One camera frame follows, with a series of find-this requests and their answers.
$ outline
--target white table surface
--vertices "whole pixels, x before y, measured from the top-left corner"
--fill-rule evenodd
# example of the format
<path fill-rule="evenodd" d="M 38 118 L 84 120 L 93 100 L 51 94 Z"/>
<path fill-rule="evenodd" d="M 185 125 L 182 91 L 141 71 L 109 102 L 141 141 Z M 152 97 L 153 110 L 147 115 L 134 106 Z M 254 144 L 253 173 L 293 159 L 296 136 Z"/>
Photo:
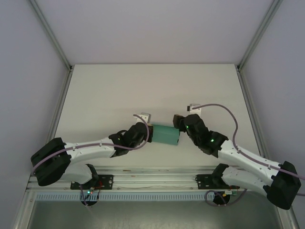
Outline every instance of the white table surface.
<path fill-rule="evenodd" d="M 191 104 L 227 106 L 239 123 L 237 143 L 256 154 L 250 119 L 233 64 L 95 64 L 76 65 L 58 125 L 64 142 L 108 137 L 135 124 L 133 114 L 152 115 L 151 122 L 173 125 L 173 115 L 187 115 Z M 210 130 L 232 138 L 234 122 L 220 107 L 202 110 Z M 148 143 L 116 158 L 99 158 L 95 166 L 200 167 L 220 159 L 205 155 L 185 133 L 178 146 Z"/>

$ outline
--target black mounting plate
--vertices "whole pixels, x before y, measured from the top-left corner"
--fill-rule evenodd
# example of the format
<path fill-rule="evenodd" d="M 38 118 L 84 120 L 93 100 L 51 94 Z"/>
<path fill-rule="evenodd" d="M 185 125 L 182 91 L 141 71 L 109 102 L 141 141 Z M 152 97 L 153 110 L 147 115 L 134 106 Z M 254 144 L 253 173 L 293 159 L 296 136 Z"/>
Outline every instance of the black mounting plate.
<path fill-rule="evenodd" d="M 239 189 L 238 186 L 229 186 L 226 184 L 216 185 L 213 183 L 212 174 L 198 174 L 195 178 L 198 189 Z"/>
<path fill-rule="evenodd" d="M 102 187 L 101 188 L 96 188 L 95 190 L 112 190 L 112 185 L 113 185 L 113 175 L 98 175 L 99 176 L 99 181 L 102 182 Z M 71 190 L 80 190 L 80 184 L 77 182 L 71 183 L 70 186 Z"/>

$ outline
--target white wall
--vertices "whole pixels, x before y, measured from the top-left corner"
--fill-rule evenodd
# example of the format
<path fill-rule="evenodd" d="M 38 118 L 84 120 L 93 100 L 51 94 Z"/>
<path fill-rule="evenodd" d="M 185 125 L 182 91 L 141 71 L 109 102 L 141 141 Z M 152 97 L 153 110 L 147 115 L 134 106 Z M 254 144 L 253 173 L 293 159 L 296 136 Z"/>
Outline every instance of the white wall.
<path fill-rule="evenodd" d="M 72 64 L 239 63 L 273 0 L 37 0 Z"/>
<path fill-rule="evenodd" d="M 305 1 L 284 1 L 245 67 L 273 159 L 305 175 Z M 305 192 L 305 182 L 300 191 Z M 293 203 L 305 228 L 305 198 Z"/>
<path fill-rule="evenodd" d="M 12 226 L 66 69 L 25 0 L 0 4 L 0 227 Z"/>

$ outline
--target green cylindrical object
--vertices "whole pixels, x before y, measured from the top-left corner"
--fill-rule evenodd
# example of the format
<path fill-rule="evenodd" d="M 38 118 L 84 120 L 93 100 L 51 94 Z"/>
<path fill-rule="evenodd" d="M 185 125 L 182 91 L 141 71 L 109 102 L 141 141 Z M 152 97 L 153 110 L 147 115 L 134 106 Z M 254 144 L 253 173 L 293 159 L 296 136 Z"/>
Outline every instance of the green cylindrical object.
<path fill-rule="evenodd" d="M 165 125 L 153 125 L 153 142 L 176 146 L 179 142 L 179 136 L 179 130 L 174 127 Z"/>

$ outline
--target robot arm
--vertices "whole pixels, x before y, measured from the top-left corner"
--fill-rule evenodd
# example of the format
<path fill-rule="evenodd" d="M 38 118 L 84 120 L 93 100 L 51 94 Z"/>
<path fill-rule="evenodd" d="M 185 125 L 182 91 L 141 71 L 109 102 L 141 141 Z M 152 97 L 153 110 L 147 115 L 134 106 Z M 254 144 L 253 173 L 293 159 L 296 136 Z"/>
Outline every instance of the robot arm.
<path fill-rule="evenodd" d="M 175 115 L 173 118 L 174 127 L 186 132 L 193 143 L 205 154 L 221 158 L 246 170 L 237 170 L 228 165 L 220 164 L 212 174 L 213 183 L 216 185 L 235 185 L 259 192 L 267 196 L 268 200 L 277 207 L 289 209 L 301 182 L 298 178 L 277 169 L 296 174 L 295 167 L 287 161 L 281 165 L 278 162 L 267 160 L 240 146 L 236 149 L 234 143 L 226 136 L 211 131 L 205 126 L 199 116 L 201 111 L 192 111 L 192 107 L 195 106 L 198 105 L 190 105 L 190 115 L 186 117 Z"/>
<path fill-rule="evenodd" d="M 51 140 L 31 157 L 38 184 L 47 186 L 62 179 L 84 184 L 84 189 L 95 187 L 98 175 L 94 166 L 85 164 L 85 161 L 123 156 L 147 137 L 148 142 L 152 141 L 153 127 L 149 126 L 148 131 L 144 123 L 150 122 L 151 115 L 141 113 L 138 117 L 128 131 L 122 130 L 98 141 L 65 143 L 61 138 Z"/>

